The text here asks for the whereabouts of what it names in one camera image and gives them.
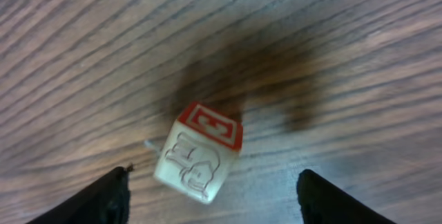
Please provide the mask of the green edged trio block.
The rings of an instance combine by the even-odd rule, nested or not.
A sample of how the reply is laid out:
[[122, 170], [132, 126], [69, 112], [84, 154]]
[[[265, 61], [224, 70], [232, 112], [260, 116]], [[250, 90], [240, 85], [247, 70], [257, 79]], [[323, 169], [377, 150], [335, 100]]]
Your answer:
[[209, 204], [239, 158], [242, 139], [240, 122], [193, 102], [173, 123], [154, 178]]

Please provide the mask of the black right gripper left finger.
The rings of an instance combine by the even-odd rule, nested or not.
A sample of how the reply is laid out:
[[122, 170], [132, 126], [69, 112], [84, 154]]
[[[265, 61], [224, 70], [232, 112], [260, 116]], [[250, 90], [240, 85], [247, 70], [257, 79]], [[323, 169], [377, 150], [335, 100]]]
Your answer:
[[133, 166], [116, 167], [29, 224], [127, 224]]

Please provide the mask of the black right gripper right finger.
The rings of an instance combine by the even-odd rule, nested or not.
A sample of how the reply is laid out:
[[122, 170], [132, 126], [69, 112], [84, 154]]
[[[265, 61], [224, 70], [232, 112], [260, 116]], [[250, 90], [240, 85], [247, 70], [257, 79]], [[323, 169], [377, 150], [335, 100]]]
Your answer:
[[305, 224], [394, 224], [310, 169], [299, 174], [296, 191]]

